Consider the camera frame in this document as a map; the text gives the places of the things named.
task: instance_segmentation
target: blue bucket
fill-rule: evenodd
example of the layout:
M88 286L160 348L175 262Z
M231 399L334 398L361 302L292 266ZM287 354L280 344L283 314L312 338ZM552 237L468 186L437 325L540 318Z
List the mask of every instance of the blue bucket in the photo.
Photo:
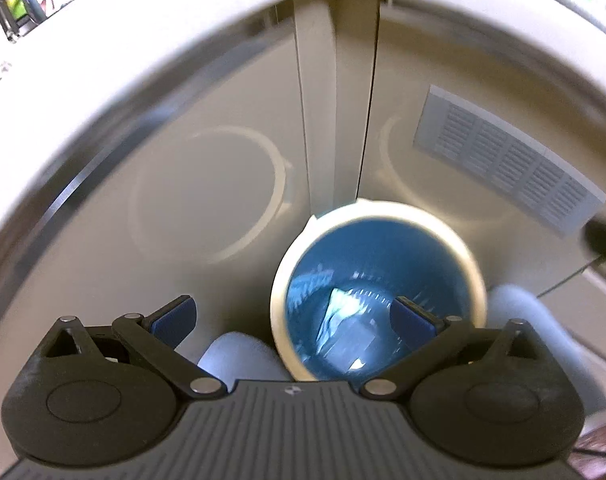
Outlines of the blue bucket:
M281 262L270 304L277 350L294 378L359 385L408 355L389 323L397 296L438 317L485 323L477 264L434 216L358 201L312 218Z

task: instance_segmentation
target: vent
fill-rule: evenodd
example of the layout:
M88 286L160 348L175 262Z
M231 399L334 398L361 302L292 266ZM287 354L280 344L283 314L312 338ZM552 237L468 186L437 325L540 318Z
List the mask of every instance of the vent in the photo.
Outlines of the vent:
M540 142L434 86L414 145L480 178L563 235L582 227L606 200L603 191Z

